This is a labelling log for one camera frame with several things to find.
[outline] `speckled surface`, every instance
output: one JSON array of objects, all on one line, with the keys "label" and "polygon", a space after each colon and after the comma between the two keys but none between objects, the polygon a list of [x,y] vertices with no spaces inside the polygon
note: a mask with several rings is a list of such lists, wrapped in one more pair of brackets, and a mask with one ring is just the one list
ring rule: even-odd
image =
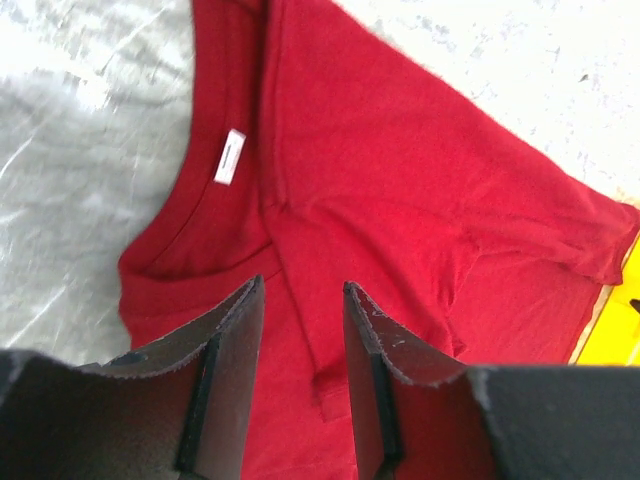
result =
[{"label": "speckled surface", "polygon": [[[340,0],[567,173],[638,204],[640,31],[624,0]],[[191,113],[188,0],[0,1],[0,344],[127,349],[116,261]]]}]

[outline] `white surface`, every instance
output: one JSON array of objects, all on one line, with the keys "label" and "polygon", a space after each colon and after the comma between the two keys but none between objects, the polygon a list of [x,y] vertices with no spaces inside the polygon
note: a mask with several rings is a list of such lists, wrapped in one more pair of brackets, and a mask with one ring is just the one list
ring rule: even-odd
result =
[{"label": "white surface", "polygon": [[[629,2],[339,3],[569,174],[637,203]],[[0,345],[73,363],[127,349],[116,261],[182,161],[191,28],[187,0],[0,0]]]}]

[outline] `white label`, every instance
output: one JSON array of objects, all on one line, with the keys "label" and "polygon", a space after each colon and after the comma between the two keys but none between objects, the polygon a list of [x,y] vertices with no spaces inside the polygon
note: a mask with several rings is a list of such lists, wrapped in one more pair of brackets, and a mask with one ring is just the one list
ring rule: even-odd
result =
[{"label": "white label", "polygon": [[233,174],[236,172],[236,166],[240,159],[245,138],[247,137],[235,129],[229,132],[227,142],[224,144],[224,149],[222,150],[222,157],[218,164],[216,176],[213,177],[214,182],[231,185],[231,180],[233,180]]}]

